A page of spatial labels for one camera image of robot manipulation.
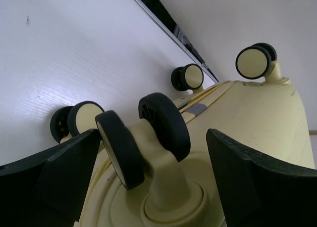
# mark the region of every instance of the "metal strip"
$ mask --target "metal strip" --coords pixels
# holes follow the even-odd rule
[[[201,114],[203,111],[207,109],[207,106],[201,103],[196,103],[193,106],[189,107],[185,112],[189,112],[195,115],[197,117],[199,114]]]
[[[153,20],[171,38],[196,64],[198,64],[202,70],[211,78],[212,81],[218,83],[218,80],[207,70],[207,68],[199,62],[199,60],[177,39],[177,37],[169,31],[169,29],[146,7],[141,0],[134,0],[143,11]]]

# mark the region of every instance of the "white surface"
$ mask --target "white surface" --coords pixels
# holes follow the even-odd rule
[[[0,0],[0,32],[0,165],[56,145],[62,106],[137,120],[143,96],[181,96],[170,74],[192,63],[133,0]]]
[[[317,0],[161,1],[220,81],[241,79],[235,59],[243,48],[272,44],[317,130]]]

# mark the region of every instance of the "black rubber tire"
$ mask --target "black rubber tire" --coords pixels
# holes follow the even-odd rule
[[[244,53],[246,50],[249,50],[249,49],[259,50],[259,51],[261,51],[261,52],[265,55],[265,57],[266,57],[266,68],[264,69],[264,71],[263,71],[260,75],[258,75],[258,76],[256,76],[256,77],[247,77],[246,75],[244,75],[243,73],[241,73],[240,70],[239,70],[239,68],[238,68],[238,59],[239,59],[240,55],[241,55],[242,53]],[[237,58],[236,58],[235,65],[236,65],[236,69],[237,69],[239,75],[241,75],[243,78],[246,78],[246,79],[248,79],[248,80],[256,80],[256,79],[261,78],[262,76],[264,76],[264,75],[268,72],[268,70],[269,70],[269,68],[270,68],[270,66],[271,66],[271,63],[272,63],[271,56],[270,56],[269,52],[268,52],[266,49],[264,49],[262,46],[252,45],[252,46],[249,46],[249,47],[243,49],[243,50],[238,54],[238,56],[237,56]]]
[[[201,84],[200,84],[198,87],[195,87],[195,88],[194,88],[194,87],[191,87],[191,86],[187,83],[186,77],[185,77],[185,75],[186,75],[186,70],[188,69],[188,67],[190,67],[190,66],[192,66],[192,65],[195,65],[196,67],[198,67],[198,68],[200,69],[202,75],[203,75],[203,79],[202,79]],[[197,65],[197,64],[188,64],[188,65],[184,66],[183,69],[182,69],[181,72],[180,72],[180,81],[181,81],[181,84],[182,84],[186,89],[188,89],[188,90],[196,90],[196,89],[200,88],[200,86],[203,85],[203,82],[204,82],[204,73],[203,73],[202,68],[201,68],[199,65]]]
[[[67,118],[69,111],[73,108],[73,106],[62,107],[57,110],[50,122],[50,130],[51,134],[58,143],[60,143],[61,139],[68,136],[69,130],[67,125]]]
[[[270,44],[267,44],[267,43],[256,43],[254,45],[261,46],[265,50],[267,50],[269,55],[271,56],[271,60],[272,61],[277,60],[277,52],[276,52],[275,48],[273,46],[271,46]]]
[[[131,190],[144,182],[143,158],[139,152],[138,146],[134,141],[130,131],[125,127],[119,116],[114,111],[107,111],[99,114],[95,118],[98,129],[101,133],[104,144],[107,143],[103,133],[106,135],[113,154],[109,153],[109,147],[106,145],[106,151],[109,158],[112,158],[112,164],[127,190]],[[120,177],[118,169],[121,170],[123,177]]]
[[[174,103],[162,93],[152,93],[139,102],[139,117],[152,125],[161,145],[178,162],[190,152],[190,137],[186,123]]]
[[[79,111],[79,109],[85,105],[85,104],[94,104],[96,105],[97,107],[99,107],[103,112],[104,112],[104,109],[97,103],[95,102],[92,102],[92,101],[84,101],[84,102],[80,102],[78,104],[76,104],[70,111],[69,111],[69,114],[68,114],[68,119],[67,119],[67,125],[68,125],[68,129],[69,129],[69,132],[70,134],[72,135],[72,137],[75,137],[77,135],[79,135],[79,131],[77,129],[77,126],[76,126],[76,116],[77,116],[77,112]]]
[[[177,91],[186,91],[188,89],[180,79],[182,69],[183,67],[177,67],[171,74],[172,85]]]

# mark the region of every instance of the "white floor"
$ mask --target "white floor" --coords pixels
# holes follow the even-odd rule
[[[0,165],[56,145],[50,118],[66,105],[137,120],[143,96],[181,96],[170,74],[188,63],[133,0],[0,0]]]

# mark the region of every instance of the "double wheel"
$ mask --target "double wheel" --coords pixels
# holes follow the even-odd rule
[[[103,112],[103,108],[92,101],[62,107],[51,118],[51,134],[60,143],[69,134],[74,137],[89,129],[96,129],[95,117]]]
[[[139,102],[139,117],[153,127],[161,145],[169,150],[178,162],[190,152],[190,138],[186,124],[174,103],[161,93],[143,97]],[[123,186],[133,189],[144,181],[144,160],[138,146],[114,111],[96,116],[106,151]]]
[[[171,82],[178,91],[196,90],[204,82],[204,73],[197,64],[189,64],[174,69]]]
[[[267,43],[257,43],[242,50],[236,58],[238,73],[249,80],[265,76],[272,61],[277,60],[274,47]]]

